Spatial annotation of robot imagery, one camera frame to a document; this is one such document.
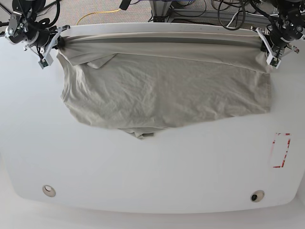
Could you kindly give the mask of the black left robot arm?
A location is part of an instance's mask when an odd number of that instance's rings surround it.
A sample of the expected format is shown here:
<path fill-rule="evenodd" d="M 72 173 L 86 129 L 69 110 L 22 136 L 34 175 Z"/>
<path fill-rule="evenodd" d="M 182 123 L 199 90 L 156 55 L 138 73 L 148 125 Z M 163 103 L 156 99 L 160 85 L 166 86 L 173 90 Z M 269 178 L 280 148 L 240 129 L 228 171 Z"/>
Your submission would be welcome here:
<path fill-rule="evenodd" d="M 288 47 L 295 40 L 299 40 L 305 35 L 305 2 L 303 0 L 268 0 L 273 5 L 277 13 L 271 14 L 259 7 L 262 0 L 220 0 L 218 1 L 216 12 L 220 25 L 229 31 L 236 31 L 245 24 L 246 16 L 262 16 L 267 19 L 268 24 L 265 29 L 267 34 L 267 44 L 272 51 L 279 53 Z M 221 11 L 226 7 L 235 7 L 238 11 L 231 20 L 223 23 Z"/>

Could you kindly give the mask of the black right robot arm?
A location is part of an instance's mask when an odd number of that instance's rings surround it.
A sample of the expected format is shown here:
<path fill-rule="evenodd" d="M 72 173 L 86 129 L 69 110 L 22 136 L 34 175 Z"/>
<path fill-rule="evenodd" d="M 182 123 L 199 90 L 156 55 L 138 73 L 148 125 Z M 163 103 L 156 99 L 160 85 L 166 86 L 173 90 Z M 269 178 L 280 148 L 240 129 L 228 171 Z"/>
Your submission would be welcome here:
<path fill-rule="evenodd" d="M 217 5 L 211 1 L 213 10 L 207 8 L 207 1 L 198 10 L 188 8 L 193 1 L 182 4 L 180 0 L 151 0 L 150 21 L 172 22 L 175 20 L 190 23 L 205 23 L 217 21 L 226 28 L 239 29 L 245 24 L 266 25 L 267 19 L 259 14 L 259 10 L 248 11 L 255 0 L 223 0 Z M 57 33 L 56 23 L 61 12 L 61 2 L 55 0 L 49 5 L 43 0 L 14 0 L 10 20 L 2 22 L 6 31 L 1 36 L 7 37 L 13 43 L 33 40 L 33 45 L 42 48 L 48 44 L 47 38 L 52 38 Z"/>

